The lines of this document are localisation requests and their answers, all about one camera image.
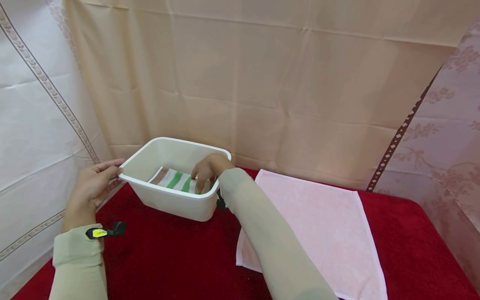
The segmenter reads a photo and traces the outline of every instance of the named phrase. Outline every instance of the beige sleeve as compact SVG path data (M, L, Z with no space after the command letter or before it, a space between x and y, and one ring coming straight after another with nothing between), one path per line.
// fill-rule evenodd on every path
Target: beige sleeve
M275 300L337 300L270 199L242 169L219 178L225 204L237 216L258 256Z
M103 244L85 235L90 228L102 225L74 228L55 238L55 277L49 300L107 300Z

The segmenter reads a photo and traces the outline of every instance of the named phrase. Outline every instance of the green stripe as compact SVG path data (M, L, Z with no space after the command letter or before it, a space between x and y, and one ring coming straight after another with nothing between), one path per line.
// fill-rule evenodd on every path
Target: green stripe
M180 172L175 173L175 176L173 177L172 181L170 181L170 183L167 185L167 189L173 189L177 185L177 183L179 183L181 176L182 176L182 173Z
M183 188L181 189L182 192L189 192L190 191L190 181L192 181L192 177L189 176L185 183L183 184Z

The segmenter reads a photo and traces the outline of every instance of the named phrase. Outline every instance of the pink towel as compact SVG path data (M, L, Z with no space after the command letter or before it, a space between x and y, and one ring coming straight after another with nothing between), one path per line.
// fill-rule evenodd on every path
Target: pink towel
M260 170L255 182L272 200L335 294L387 300L385 278L357 192ZM243 230L237 265L261 272Z

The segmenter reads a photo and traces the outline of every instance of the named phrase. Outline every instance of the fabric wall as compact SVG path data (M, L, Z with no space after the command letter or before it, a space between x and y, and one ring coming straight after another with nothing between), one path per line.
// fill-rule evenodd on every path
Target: fabric wall
M368 187L419 203L478 291L479 83L480 18L400 127Z
M360 187L477 0L69 0L114 156L170 136Z
M78 170L111 156L59 5L0 0L0 299L51 257Z

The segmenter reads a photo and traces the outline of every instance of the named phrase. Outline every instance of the white plastic basin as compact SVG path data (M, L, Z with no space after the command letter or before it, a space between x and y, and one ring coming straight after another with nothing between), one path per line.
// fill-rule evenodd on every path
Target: white plastic basin
M232 159L229 151L178 139L159 137L149 141L121 165L120 178L127 181L147 206L195 221L209 220L216 207L218 181L205 194L197 195L167 189L147 181L161 166L190 174L193 167L211 153L223 153Z

